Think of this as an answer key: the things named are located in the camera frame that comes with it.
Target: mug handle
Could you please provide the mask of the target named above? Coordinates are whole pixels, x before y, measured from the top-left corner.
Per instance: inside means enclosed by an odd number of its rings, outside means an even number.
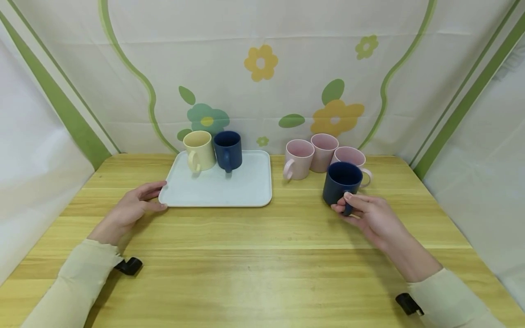
[[[294,163],[295,161],[294,160],[288,160],[285,164],[285,169],[282,170],[282,177],[286,180],[286,181],[290,181],[290,179],[292,178],[292,170],[291,170],[291,167],[292,167],[292,164]]]
[[[230,163],[229,151],[224,151],[224,170],[226,173],[232,172],[232,164]]]
[[[201,165],[198,160],[197,152],[190,151],[188,155],[188,166],[193,173],[199,173],[201,171]]]
[[[349,192],[349,193],[352,193],[350,190],[345,190],[343,191],[343,194],[346,193],[346,192]],[[343,212],[343,216],[349,216],[350,214],[352,214],[352,210],[354,209],[354,207],[350,204],[348,204],[346,202],[346,200],[344,201],[344,212]]]
[[[365,169],[364,167],[360,167],[360,169],[363,173],[366,173],[369,178],[368,183],[364,183],[359,186],[359,188],[364,188],[367,187],[370,184],[370,182],[372,182],[372,172],[370,172],[370,170]]]

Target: left hand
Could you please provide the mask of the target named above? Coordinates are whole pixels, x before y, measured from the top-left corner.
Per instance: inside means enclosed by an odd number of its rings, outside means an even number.
[[[88,239],[96,240],[101,244],[117,245],[120,238],[133,228],[146,211],[166,210],[166,204],[148,201],[158,197],[166,183],[166,181],[150,182],[128,191],[95,227]]]

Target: white tray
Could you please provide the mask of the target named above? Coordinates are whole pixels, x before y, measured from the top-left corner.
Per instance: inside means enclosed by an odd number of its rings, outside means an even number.
[[[159,201],[171,207],[260,207],[271,200],[270,155],[243,150],[243,164],[227,174],[218,164],[194,174],[181,152],[167,175]]]

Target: sleeve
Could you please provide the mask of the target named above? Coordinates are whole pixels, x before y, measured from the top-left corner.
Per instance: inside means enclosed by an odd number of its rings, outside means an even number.
[[[430,278],[408,284],[409,293],[425,315],[426,326],[442,328],[505,327],[485,304],[446,269]]]
[[[73,249],[57,280],[21,327],[84,327],[109,272],[120,261],[116,246],[84,240]]]

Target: green stripe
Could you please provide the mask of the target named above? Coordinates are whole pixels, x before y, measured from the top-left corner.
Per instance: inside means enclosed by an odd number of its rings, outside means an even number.
[[[426,153],[414,168],[414,172],[419,177],[419,179],[423,179],[425,177],[428,169],[432,166],[432,163],[438,156],[445,143],[454,133],[463,117],[465,117],[468,110],[472,107],[485,86],[490,82],[490,79],[494,76],[505,58],[509,55],[512,49],[514,49],[514,46],[516,43],[518,43],[524,32],[525,13],[521,15],[512,31],[509,33],[505,41],[503,41],[501,47],[499,47],[498,51],[483,69],[476,82],[474,82],[470,90],[468,90],[468,92],[465,94],[465,97],[461,100],[454,113],[452,113],[452,115],[448,118],[447,122],[438,133],[436,139],[434,139]]]
[[[14,27],[9,23],[1,11],[0,21],[2,21],[4,24],[7,32],[18,48],[18,51],[20,51],[20,54],[26,61],[30,70],[35,75],[35,78],[51,102],[51,105],[55,108],[55,111],[66,126],[67,130],[71,134],[73,140],[77,143],[80,150],[91,162],[93,168],[95,170],[98,169],[100,165],[111,156],[111,153],[107,150],[102,141],[100,141],[93,129],[85,121],[82,115],[80,115],[75,106],[55,82],[53,77],[51,77],[46,68],[38,60],[27,44],[22,40],[20,35],[16,32]]]
[[[99,0],[99,14],[102,27],[104,29],[104,32],[106,33],[108,41],[113,47],[113,50],[115,50],[117,56],[120,58],[122,63],[124,63],[124,65],[142,82],[142,84],[146,87],[146,90],[148,91],[148,94],[150,96],[148,114],[150,116],[150,122],[153,125],[153,129],[157,133],[157,136],[162,141],[162,143],[164,143],[164,145],[171,149],[175,154],[178,154],[179,151],[166,139],[164,134],[162,134],[162,131],[159,127],[159,123],[157,122],[157,118],[155,117],[155,104],[157,102],[157,96],[153,85],[148,80],[148,78],[130,62],[130,60],[126,57],[124,51],[119,45],[119,41],[117,40],[115,32],[113,31],[113,26],[111,25],[108,0]]]
[[[104,129],[104,127],[102,126],[102,124],[100,124],[99,120],[97,119],[97,117],[95,116],[95,114],[93,113],[93,111],[91,110],[91,108],[89,108],[88,104],[85,102],[84,98],[82,98],[82,96],[80,95],[80,93],[78,92],[77,88],[75,88],[75,86],[73,85],[73,83],[69,80],[69,78],[67,77],[67,75],[64,73],[64,71],[62,70],[62,67],[60,67],[60,65],[57,63],[57,61],[54,59],[54,57],[51,55],[51,53],[49,52],[49,50],[47,49],[47,47],[44,45],[44,43],[42,42],[42,40],[38,37],[38,35],[36,34],[35,30],[33,30],[33,28],[31,27],[31,25],[29,24],[29,22],[26,20],[26,18],[24,17],[24,15],[22,15],[21,11],[18,9],[18,7],[15,5],[15,3],[13,2],[13,0],[7,0],[7,2],[9,2],[9,4],[11,5],[11,7],[13,8],[13,10],[18,14],[18,16],[20,17],[20,19],[22,20],[22,22],[24,22],[24,24],[26,25],[27,29],[29,29],[29,31],[31,32],[31,34],[33,35],[33,37],[37,40],[38,44],[42,47],[42,49],[44,50],[44,52],[47,54],[47,56],[49,57],[49,59],[51,59],[51,61],[53,62],[53,64],[55,64],[55,66],[57,67],[58,71],[62,74],[62,76],[64,77],[64,79],[68,82],[69,86],[71,87],[71,89],[73,90],[73,92],[77,95],[78,99],[80,99],[80,101],[82,102],[82,104],[86,107],[86,109],[88,110],[88,112],[91,114],[91,116],[93,116],[95,122],[99,125],[100,129],[104,132],[104,134],[106,135],[106,137],[108,138],[108,140],[111,142],[111,144],[113,144],[113,147],[115,147],[115,149],[120,152],[120,149],[117,147],[117,145],[113,142],[113,140],[111,139],[111,137],[109,137],[109,134],[106,132],[106,130]]]
[[[419,27],[419,31],[417,32],[416,37],[412,41],[412,44],[408,47],[408,50],[405,52],[403,57],[388,71],[385,78],[383,79],[383,83],[381,84],[380,88],[380,95],[381,95],[381,110],[379,112],[379,116],[375,120],[374,126],[364,139],[363,143],[359,146],[359,149],[363,149],[368,142],[374,137],[375,133],[379,129],[379,126],[381,125],[381,122],[383,121],[383,117],[386,113],[386,107],[388,106],[388,98],[386,94],[386,90],[389,87],[390,80],[394,76],[394,74],[399,70],[399,68],[407,61],[407,59],[410,57],[410,55],[414,52],[417,45],[419,44],[419,41],[421,40],[421,37],[425,34],[425,31],[428,27],[428,24],[432,20],[432,16],[434,14],[434,8],[436,7],[436,1],[435,0],[428,0],[427,9],[425,12],[425,17],[423,17],[423,21],[421,22],[421,26]]]
[[[474,71],[478,68],[478,65],[479,63],[481,62],[481,60],[483,59],[483,57],[485,56],[485,54],[487,53],[487,51],[489,50],[489,48],[492,46],[492,44],[494,43],[494,40],[496,39],[496,37],[499,35],[501,29],[503,28],[503,26],[507,23],[507,20],[509,19],[510,15],[512,15],[512,13],[514,12],[514,9],[516,9],[516,6],[519,4],[520,0],[516,0],[514,1],[513,5],[510,7],[509,11],[507,12],[507,14],[505,15],[505,17],[503,18],[503,20],[501,21],[501,23],[499,24],[498,28],[496,29],[496,31],[494,32],[494,34],[492,35],[492,37],[490,37],[487,45],[485,46],[485,48],[483,49],[483,51],[481,52],[481,54],[479,55],[478,59],[474,62],[474,65],[472,66],[472,68],[470,69],[469,73],[467,74],[467,77],[463,80],[463,82],[461,83],[461,85],[459,86],[459,89],[456,91],[456,93],[454,94],[454,96],[452,97],[452,99],[450,100],[450,102],[448,103],[447,107],[445,108],[445,110],[443,111],[443,113],[441,114],[441,116],[439,117],[439,119],[437,120],[436,124],[434,124],[434,127],[432,128],[432,130],[430,131],[430,133],[428,134],[428,136],[426,137],[425,141],[423,141],[423,143],[421,144],[421,147],[419,147],[419,149],[417,150],[416,154],[414,155],[414,158],[410,161],[410,166],[412,166],[412,164],[414,164],[414,161],[416,160],[416,158],[418,157],[419,153],[423,150],[423,148],[425,147],[426,143],[428,142],[428,139],[430,139],[430,137],[432,136],[432,134],[434,133],[434,131],[436,130],[436,128],[438,127],[439,123],[441,123],[441,120],[443,119],[443,117],[445,117],[446,113],[448,112],[448,110],[450,109],[450,106],[452,106],[452,104],[454,103],[454,101],[456,100],[456,98],[458,97],[458,95],[460,94],[460,92],[463,90],[463,88],[465,87],[465,84],[467,84],[467,81],[468,79],[470,79],[470,77],[472,76],[472,74],[474,73]]]

